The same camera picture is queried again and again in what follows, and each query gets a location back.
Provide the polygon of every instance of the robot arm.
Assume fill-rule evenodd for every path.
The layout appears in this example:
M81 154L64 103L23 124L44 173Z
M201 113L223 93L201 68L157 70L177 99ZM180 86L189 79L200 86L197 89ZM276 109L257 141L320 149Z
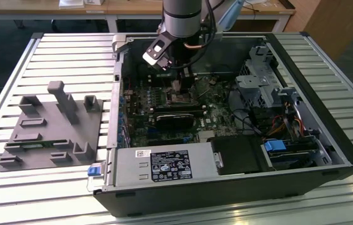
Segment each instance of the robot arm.
M232 28L245 0L213 0L212 2L204 0L204 2L205 8L201 0L164 0L161 34L143 56L156 68L180 70L199 61L205 54L207 46L215 39L217 28L221 30ZM209 25L205 30L207 17ZM201 35L207 36L204 44L200 44ZM200 55L191 60L200 49Z

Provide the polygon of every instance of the warning label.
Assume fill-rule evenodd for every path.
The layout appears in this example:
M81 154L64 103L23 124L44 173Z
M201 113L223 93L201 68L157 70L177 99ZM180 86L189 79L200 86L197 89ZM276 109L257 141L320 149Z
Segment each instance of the warning label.
M152 181L192 179L188 150L152 153Z

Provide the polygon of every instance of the metal bracket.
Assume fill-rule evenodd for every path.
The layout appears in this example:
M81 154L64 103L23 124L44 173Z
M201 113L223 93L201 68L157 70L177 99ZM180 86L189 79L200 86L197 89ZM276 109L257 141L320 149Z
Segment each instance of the metal bracket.
M112 50L115 53L120 53L127 48L127 35L125 34L117 34L113 36L112 39Z
M269 85L265 77L259 77L255 75L237 76L236 81L239 86L243 88L259 88L261 86Z

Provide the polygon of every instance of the cable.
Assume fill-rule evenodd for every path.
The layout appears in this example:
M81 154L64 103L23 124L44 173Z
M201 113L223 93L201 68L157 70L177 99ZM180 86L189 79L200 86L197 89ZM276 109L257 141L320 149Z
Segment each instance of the cable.
M205 52L207 52L207 48L204 48L204 50L201 51L199 57L192 62L189 62L188 64L184 64L183 66L179 66L179 67L171 67L169 69L185 69L187 67L193 65L203 58Z
M205 93L209 91L209 89L207 89L207 91L205 92L203 92L203 94L201 95L199 95L199 97L196 98L196 100L199 99L199 98L201 98L201 96L203 95L205 95Z
M253 124L249 124L247 121L244 121L244 119L241 119L233 112L233 116L237 120L240 120L243 122L243 124L245 124L247 126L249 126L249 128L252 128L253 132L256 132L257 135L263 136L263 137L269 137L267 134L264 134L260 129L253 125Z
M197 49L205 48L212 43L215 36L216 36L217 29L216 29L216 20L215 20L213 9L212 9L212 5L209 3L209 0L205 0L205 3L207 3L207 7L208 7L208 13L211 16L212 35L211 35L208 41L203 45L189 45L188 43L184 43L184 46L187 49L192 49L192 50L196 49L197 50Z
M248 8L248 9L251 9L253 11L253 20L256 20L257 12L260 12L260 10L257 10L257 9L253 8L253 4L251 2L247 1L247 3L249 3L252 5L252 8L248 8L245 6L244 6L244 8Z
M200 49L204 49L199 55L199 57L191 61L188 64L183 65L183 66L179 66L179 67L171 67L169 69L185 69L187 67L189 67L191 65L193 65L204 56L205 52L207 52L207 46L212 43L213 39L215 39L215 36L216 36L216 32L217 32L217 29L216 29L216 20L215 20L215 14L213 14L213 10L212 10L212 5L209 3L209 0L205 0L205 4L207 4L207 7L208 7L208 12L209 12L209 15L211 15L211 30L212 30L212 35L207 41L205 44L200 45Z
M275 125L276 125L276 124L275 124L275 123L276 123L276 119L280 118L281 116L283 116L283 115L279 115L279 116L276 116L276 117L273 118L273 121L272 121L272 128L275 128Z
M224 4L225 0L221 0L221 2L212 8L212 10L215 11L220 6L221 4Z

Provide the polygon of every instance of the black cable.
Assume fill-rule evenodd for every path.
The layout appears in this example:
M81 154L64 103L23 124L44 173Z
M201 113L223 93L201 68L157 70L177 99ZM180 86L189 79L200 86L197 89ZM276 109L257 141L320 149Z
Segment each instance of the black cable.
M216 36L216 32L217 32L215 14L213 14L213 9L212 9L212 5L209 3L209 0L205 0L205 3L207 3L207 8L208 8L208 13L209 13L209 16L211 16L212 36L209 37L208 42L205 42L203 44L203 48L205 48L212 43L212 41L215 39L215 36Z
M255 126L255 125L252 125L252 124L249 124L247 121L244 121L244 119L241 119L235 113L233 113L233 116L235 116L235 118L237 119L237 120L240 120L247 126L249 126L249 128L252 128L252 130L253 130L253 132L256 132L256 134L257 135L260 135L260 136L263 136L263 137L269 137L267 134L264 134L261 131L260 131L260 129Z
M212 10L215 11L220 6L221 4L224 4L225 0L221 0L221 2L212 8Z
M244 119L241 119L241 118L235 114L235 112L236 112L237 110L247 111L247 109L235 109L235 110L233 110L233 116L235 116L235 118L243 122L243 125L249 126L249 128L252 128L253 132L256 132L257 135L269 138L269 136L268 136L267 134L264 134L264 133L261 132L261 130L260 130L253 124L251 124L251 123L248 123L248 122L245 121L245 119L247 119L248 117L245 117Z
M209 0L205 0L205 3L207 3L209 15L211 15L211 21L212 21L212 23L211 23L212 35L211 35L207 43L203 44L203 51L201 51L199 57L193 61L191 61L188 64L184 64L183 66L179 66L179 67L171 67L169 69L185 69L187 67L189 67L191 65L193 65L203 58L203 56L204 56L204 54L207 52L207 47L212 43L212 41L215 39L216 32L217 32L215 14L213 14L212 5L209 3Z
M252 3L249 3L251 5L252 5L252 8L248 8L248 7L245 7L244 6L244 8L248 8L248 9L251 9L252 11L253 11L253 20L256 20L256 17L257 17L257 12L260 12L257 9L255 9L253 8L253 4Z

